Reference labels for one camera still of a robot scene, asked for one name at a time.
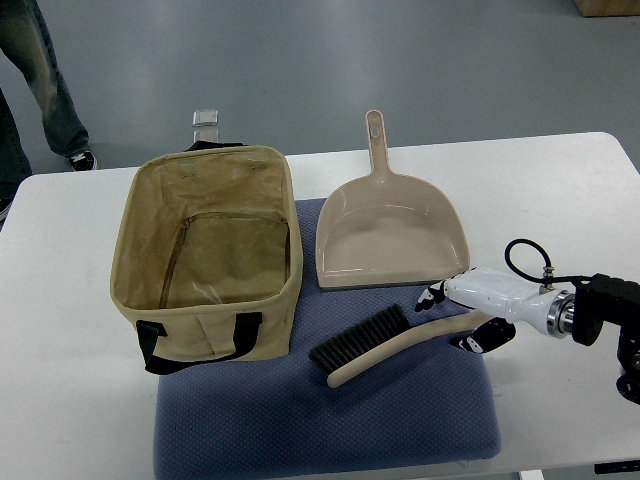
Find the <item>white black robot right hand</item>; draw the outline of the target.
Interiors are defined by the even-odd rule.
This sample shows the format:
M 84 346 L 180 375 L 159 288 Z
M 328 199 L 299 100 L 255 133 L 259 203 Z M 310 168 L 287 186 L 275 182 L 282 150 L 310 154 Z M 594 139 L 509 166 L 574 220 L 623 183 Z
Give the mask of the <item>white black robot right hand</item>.
M 451 339 L 453 346 L 468 352 L 484 354 L 505 345 L 514 339 L 517 322 L 555 338 L 573 330 L 572 293 L 490 268 L 475 268 L 427 287 L 415 310 L 428 310 L 446 299 L 489 317 L 470 334 Z

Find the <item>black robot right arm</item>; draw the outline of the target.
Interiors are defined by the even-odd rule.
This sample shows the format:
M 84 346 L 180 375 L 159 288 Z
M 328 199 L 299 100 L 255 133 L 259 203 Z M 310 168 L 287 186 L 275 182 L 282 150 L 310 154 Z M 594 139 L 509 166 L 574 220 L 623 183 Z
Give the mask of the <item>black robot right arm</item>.
M 517 245 L 534 248 L 544 261 L 541 277 L 520 270 L 511 260 L 511 250 Z M 538 243 L 524 238 L 509 242 L 504 259 L 512 272 L 538 286 L 541 294 L 549 293 L 556 283 L 570 283 L 575 287 L 555 308 L 546 326 L 556 334 L 569 334 L 574 342 L 591 346 L 599 337 L 603 325 L 620 327 L 617 359 L 621 374 L 616 388 L 626 400 L 639 402 L 639 285 L 604 274 L 556 277 L 548 253 Z

